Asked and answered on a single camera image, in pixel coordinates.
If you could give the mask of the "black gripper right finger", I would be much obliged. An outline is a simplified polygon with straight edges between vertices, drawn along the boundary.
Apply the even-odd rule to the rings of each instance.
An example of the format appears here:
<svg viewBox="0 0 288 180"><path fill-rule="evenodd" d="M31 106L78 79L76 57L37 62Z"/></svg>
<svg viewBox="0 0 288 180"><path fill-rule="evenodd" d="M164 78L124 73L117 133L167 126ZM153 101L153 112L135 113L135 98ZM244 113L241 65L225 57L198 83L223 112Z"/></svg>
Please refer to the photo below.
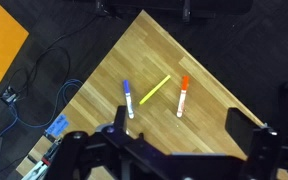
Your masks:
<svg viewBox="0 0 288 180"><path fill-rule="evenodd" d="M256 155L261 128L238 108L229 108L225 130L248 157Z"/></svg>

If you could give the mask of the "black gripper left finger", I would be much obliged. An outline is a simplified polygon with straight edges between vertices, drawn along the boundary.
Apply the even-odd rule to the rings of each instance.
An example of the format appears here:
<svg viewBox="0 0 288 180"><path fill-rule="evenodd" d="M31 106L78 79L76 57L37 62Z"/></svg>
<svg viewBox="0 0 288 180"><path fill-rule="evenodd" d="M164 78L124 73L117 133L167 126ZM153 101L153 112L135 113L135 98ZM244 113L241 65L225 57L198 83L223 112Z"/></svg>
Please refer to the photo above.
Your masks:
<svg viewBox="0 0 288 180"><path fill-rule="evenodd" d="M127 129L126 121L127 107L121 105L117 108L113 126L115 129L122 130L123 132Z"/></svg>

